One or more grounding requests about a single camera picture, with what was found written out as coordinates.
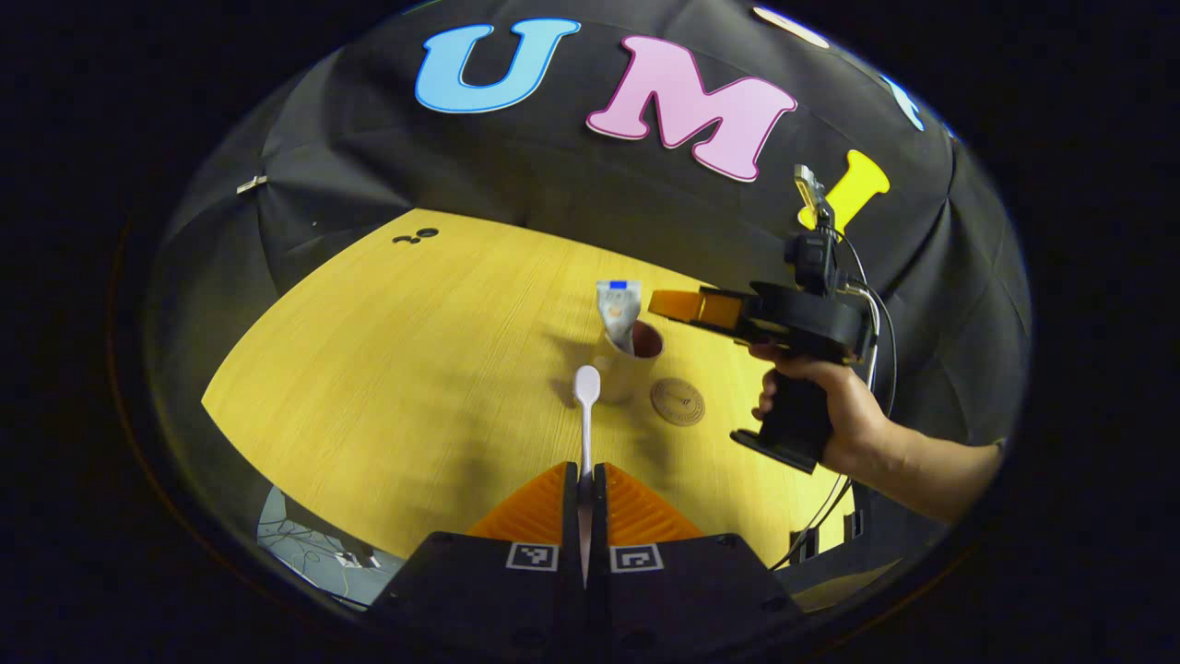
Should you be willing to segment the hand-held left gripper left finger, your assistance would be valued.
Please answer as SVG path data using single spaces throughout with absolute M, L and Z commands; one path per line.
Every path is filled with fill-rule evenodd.
M 527 480 L 467 533 L 433 532 L 372 601 L 368 625 L 417 652 L 573 652 L 585 619 L 579 471 Z

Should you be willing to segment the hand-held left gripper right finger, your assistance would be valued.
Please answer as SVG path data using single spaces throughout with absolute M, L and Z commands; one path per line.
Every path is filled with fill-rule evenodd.
M 594 471 L 590 635 L 598 647 L 755 647 L 792 635 L 804 610 L 735 533 L 620 538 L 623 471 Z

